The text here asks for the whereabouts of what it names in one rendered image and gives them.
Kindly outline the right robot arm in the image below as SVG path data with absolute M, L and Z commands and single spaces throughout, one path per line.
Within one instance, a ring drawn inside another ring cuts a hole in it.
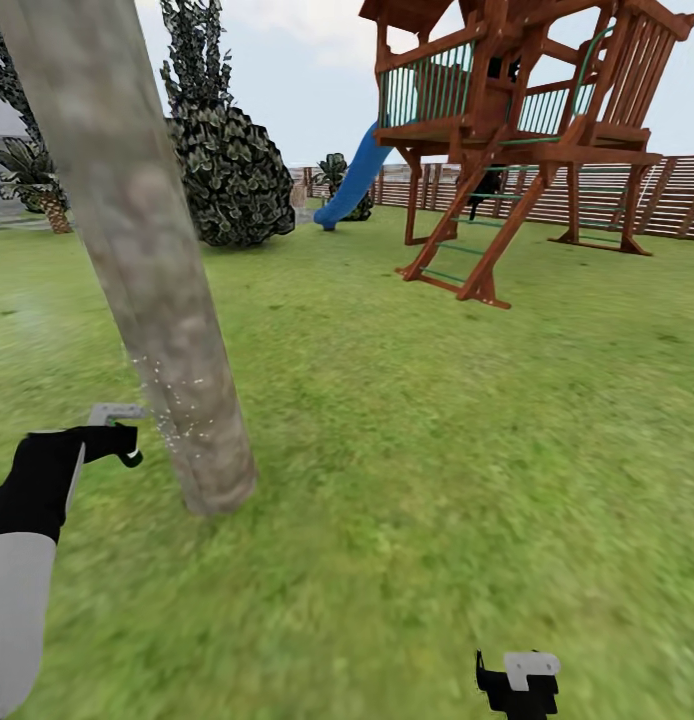
M 477 650 L 476 678 L 481 691 L 488 691 L 490 709 L 506 711 L 508 720 L 548 720 L 556 714 L 554 695 L 558 693 L 556 675 L 560 664 L 548 652 L 507 652 L 507 672 L 486 671 Z

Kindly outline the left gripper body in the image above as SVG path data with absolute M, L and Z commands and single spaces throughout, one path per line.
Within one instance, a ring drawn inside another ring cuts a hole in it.
M 97 458 L 106 457 L 115 453 L 136 454 L 139 452 L 139 432 L 142 431 L 141 426 L 128 427 L 123 424 L 115 424 L 113 427 L 108 426 L 91 426 L 88 431 L 98 435 L 100 438 L 100 451 Z

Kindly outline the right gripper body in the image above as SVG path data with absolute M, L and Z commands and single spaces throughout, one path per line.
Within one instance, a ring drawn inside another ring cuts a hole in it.
M 533 715 L 548 720 L 547 714 L 556 714 L 558 707 L 554 703 L 553 684 L 547 676 L 527 676 L 527 692 L 511 692 L 504 672 L 484 672 L 484 681 L 490 699 L 492 711 L 506 711 L 508 720 L 517 716 Z

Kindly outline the pesticide atomizer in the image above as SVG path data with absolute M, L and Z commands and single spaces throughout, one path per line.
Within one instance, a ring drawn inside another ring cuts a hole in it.
M 144 461 L 144 457 L 142 457 L 142 454 L 140 452 L 137 452 L 136 454 L 119 454 L 118 457 L 122 460 L 122 463 L 126 465 L 126 467 L 136 467 L 136 465 L 139 465 Z

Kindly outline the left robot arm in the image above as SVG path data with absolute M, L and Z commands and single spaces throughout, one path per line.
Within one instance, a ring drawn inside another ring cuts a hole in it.
M 35 683 L 57 538 L 82 466 L 136 454 L 142 428 L 120 419 L 153 420 L 150 406 L 91 405 L 84 428 L 30 431 L 0 486 L 0 717 L 21 706 Z

